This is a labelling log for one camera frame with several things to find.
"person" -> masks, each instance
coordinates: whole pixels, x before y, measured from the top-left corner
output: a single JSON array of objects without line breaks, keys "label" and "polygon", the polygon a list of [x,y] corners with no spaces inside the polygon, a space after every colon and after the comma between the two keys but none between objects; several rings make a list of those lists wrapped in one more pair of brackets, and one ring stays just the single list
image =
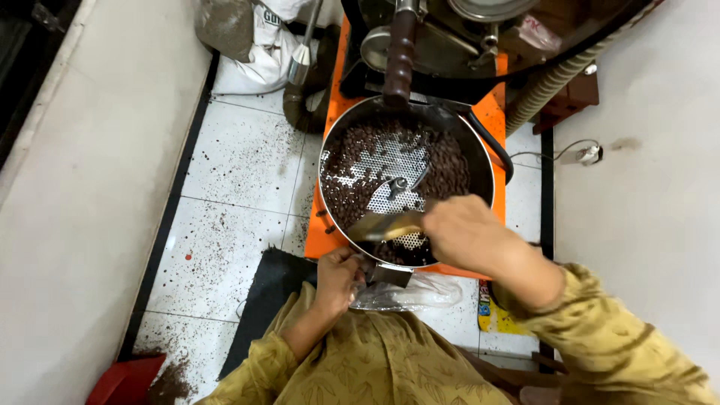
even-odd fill
[{"label": "person", "polygon": [[[474,195],[423,219],[435,258],[490,276],[516,322],[556,347],[563,404],[718,404],[708,376],[652,325],[608,297],[582,266],[559,266]],[[360,260],[318,262],[248,358],[198,404],[512,404],[452,344],[409,312],[348,310]]]}]

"white tile floor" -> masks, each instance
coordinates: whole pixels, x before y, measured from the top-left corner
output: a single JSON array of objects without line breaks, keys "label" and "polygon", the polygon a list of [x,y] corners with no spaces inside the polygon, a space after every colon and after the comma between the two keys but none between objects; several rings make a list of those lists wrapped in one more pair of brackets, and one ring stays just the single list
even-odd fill
[{"label": "white tile floor", "polygon": [[[185,365],[192,394],[177,404],[196,401],[215,387],[261,251],[277,246],[302,256],[320,144],[320,136],[298,133],[287,124],[282,90],[216,96],[208,106],[135,343],[135,352],[167,352],[166,366]],[[539,152],[539,146],[529,126],[508,139],[509,153]],[[507,224],[537,241],[539,165],[533,166],[532,156],[518,161],[529,167],[517,166],[507,188]],[[479,355],[527,357],[536,350],[534,338],[481,334],[477,281],[458,281],[460,304],[419,317]]]}]

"orange metal frame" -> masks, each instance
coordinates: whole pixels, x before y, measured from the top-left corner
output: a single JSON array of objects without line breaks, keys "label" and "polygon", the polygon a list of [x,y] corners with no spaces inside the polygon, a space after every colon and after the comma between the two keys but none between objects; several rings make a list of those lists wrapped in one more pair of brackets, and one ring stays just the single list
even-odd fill
[{"label": "orange metal frame", "polygon": [[[340,94],[340,79],[343,75],[343,63],[345,61],[345,50],[347,48],[350,34],[350,23],[347,18],[343,21],[338,45],[338,57],[333,72],[333,83],[330,88],[330,106],[328,107],[328,120],[325,124],[325,135],[328,135],[330,127],[348,108],[362,100],[361,97],[346,99]],[[504,71],[507,68],[507,58],[498,57],[498,70]],[[480,119],[480,122],[487,128],[500,145],[505,147],[505,84],[498,84],[485,98],[480,100],[472,110]],[[492,161],[492,172],[495,176],[495,200],[492,204],[492,211],[505,223],[505,171],[500,165],[500,159],[485,145]],[[339,231],[330,231],[334,223],[329,215],[319,215],[323,212],[325,205],[320,197],[320,185],[315,185],[315,195],[312,199],[312,211],[310,213],[310,224],[307,227],[307,240],[305,242],[305,257],[318,259],[320,256],[333,249],[348,245],[348,240]],[[458,275],[462,277],[479,278],[489,280],[484,275],[478,275],[467,270],[457,269],[447,264],[436,264],[430,267],[423,267],[423,271],[437,272],[445,275]]]}]

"black mat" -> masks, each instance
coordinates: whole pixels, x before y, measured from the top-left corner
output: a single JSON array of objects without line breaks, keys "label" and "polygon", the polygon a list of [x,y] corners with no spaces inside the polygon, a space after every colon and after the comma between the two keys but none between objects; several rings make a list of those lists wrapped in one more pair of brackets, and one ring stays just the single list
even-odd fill
[{"label": "black mat", "polygon": [[221,379],[248,357],[250,342],[262,338],[290,294],[300,292],[303,281],[317,286],[318,266],[315,263],[274,247],[263,252],[238,331],[220,371]]}]

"sleeve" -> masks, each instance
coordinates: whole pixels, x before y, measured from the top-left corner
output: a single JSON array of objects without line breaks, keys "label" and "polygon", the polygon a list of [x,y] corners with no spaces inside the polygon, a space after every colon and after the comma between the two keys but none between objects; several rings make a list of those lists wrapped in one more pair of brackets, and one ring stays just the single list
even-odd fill
[{"label": "sleeve", "polygon": [[563,389],[564,399],[720,404],[707,374],[653,325],[609,297],[585,267],[568,264],[564,270],[562,298],[540,313],[522,308],[506,290],[495,292],[516,321],[560,351],[572,381]]},{"label": "sleeve", "polygon": [[250,343],[248,358],[243,364],[196,405],[270,405],[296,369],[297,361],[290,347],[272,331]]}]

